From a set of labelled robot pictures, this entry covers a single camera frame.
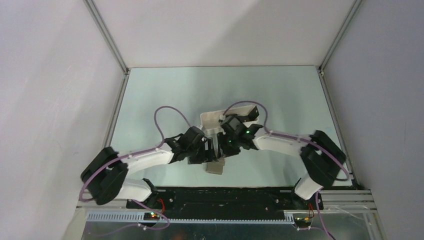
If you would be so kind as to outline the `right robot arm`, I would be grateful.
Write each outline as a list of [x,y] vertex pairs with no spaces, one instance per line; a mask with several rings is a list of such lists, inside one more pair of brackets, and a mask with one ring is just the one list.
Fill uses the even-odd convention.
[[290,135],[271,131],[261,124],[247,126],[236,114],[221,117],[219,123],[227,138],[225,143],[231,148],[272,151],[301,159],[306,174],[295,184],[290,196],[291,204],[297,209],[304,209],[313,195],[339,181],[340,172],[346,175],[345,181],[350,179],[344,166],[346,155],[323,131],[316,130],[311,135]]

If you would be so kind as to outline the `beige card holder wallet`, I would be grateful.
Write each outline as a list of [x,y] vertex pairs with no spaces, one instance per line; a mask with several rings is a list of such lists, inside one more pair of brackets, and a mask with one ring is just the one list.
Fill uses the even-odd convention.
[[222,175],[225,163],[226,161],[224,158],[219,158],[217,161],[208,162],[206,164],[205,171],[208,174]]

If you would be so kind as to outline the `white plastic tray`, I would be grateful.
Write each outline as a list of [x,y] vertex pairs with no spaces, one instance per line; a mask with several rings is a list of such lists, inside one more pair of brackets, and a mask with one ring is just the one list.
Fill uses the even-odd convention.
[[222,127],[223,123],[224,121],[231,119],[231,116],[233,116],[234,119],[237,117],[241,124],[248,128],[252,124],[259,123],[259,117],[255,121],[243,122],[244,117],[254,106],[257,105],[250,104],[246,106],[232,107],[229,110],[203,112],[200,114],[199,128],[205,133],[206,136],[213,136],[217,133],[224,133],[225,130]]

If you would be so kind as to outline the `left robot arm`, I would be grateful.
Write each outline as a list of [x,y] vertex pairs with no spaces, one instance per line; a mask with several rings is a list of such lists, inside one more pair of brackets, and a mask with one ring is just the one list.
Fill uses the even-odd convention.
[[82,191],[90,201],[105,205],[115,199],[136,200],[145,208],[158,202],[155,186],[148,179],[133,180],[130,175],[142,170],[187,160],[188,164],[215,162],[214,141],[196,126],[185,133],[168,137],[146,150],[119,154],[111,146],[103,148],[82,171]]

